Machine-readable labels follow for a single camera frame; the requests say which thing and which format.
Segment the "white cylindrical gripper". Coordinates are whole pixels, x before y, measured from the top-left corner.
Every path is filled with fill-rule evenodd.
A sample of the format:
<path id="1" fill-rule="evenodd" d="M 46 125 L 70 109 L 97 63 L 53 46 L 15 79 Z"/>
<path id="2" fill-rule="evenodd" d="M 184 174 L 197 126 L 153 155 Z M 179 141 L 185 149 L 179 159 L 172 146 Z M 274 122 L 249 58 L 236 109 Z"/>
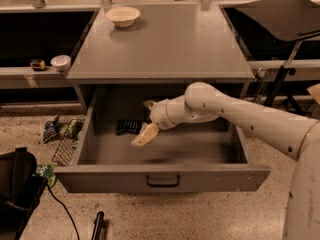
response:
<path id="1" fill-rule="evenodd" d="M 159 102 L 154 100 L 146 100 L 143 106 L 150 112 L 152 123 L 143 123 L 139 134 L 131 141 L 133 147 L 142 147 L 152 141 L 160 130 L 169 130 L 175 127 L 175 124 L 170 120 L 167 112 L 169 100 L 165 99 Z"/>

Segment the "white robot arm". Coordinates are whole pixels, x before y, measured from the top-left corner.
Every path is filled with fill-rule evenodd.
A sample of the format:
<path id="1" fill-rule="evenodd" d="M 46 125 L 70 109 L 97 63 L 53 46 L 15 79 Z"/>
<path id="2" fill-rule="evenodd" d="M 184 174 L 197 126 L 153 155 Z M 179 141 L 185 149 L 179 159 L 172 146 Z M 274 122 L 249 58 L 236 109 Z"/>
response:
<path id="1" fill-rule="evenodd" d="M 296 161 L 283 240 L 320 240 L 320 121 L 236 99 L 195 82 L 174 99 L 146 101 L 151 122 L 131 142 L 141 147 L 161 130 L 222 117 Z"/>

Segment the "black robot base left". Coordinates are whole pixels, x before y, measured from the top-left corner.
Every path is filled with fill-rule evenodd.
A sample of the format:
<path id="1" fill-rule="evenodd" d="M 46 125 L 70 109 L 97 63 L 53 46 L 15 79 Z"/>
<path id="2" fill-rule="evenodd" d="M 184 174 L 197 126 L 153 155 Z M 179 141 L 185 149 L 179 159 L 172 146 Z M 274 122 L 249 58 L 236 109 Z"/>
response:
<path id="1" fill-rule="evenodd" d="M 0 240 L 19 240 L 48 180 L 26 147 L 0 155 Z"/>

